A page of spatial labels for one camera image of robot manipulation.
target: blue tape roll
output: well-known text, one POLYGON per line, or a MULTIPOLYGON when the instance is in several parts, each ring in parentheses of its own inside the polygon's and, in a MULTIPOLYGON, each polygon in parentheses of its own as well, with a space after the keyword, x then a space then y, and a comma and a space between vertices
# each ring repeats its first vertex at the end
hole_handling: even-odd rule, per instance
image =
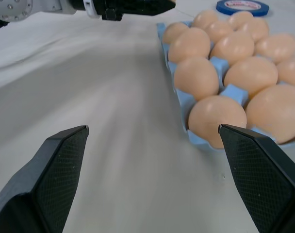
POLYGON ((265 16, 269 11, 268 5, 253 0, 221 0, 217 2, 215 8, 217 9, 217 11, 229 16, 238 11, 249 11, 253 16, 265 16), (234 9, 231 8, 231 6, 248 6, 253 8, 254 10, 234 9))

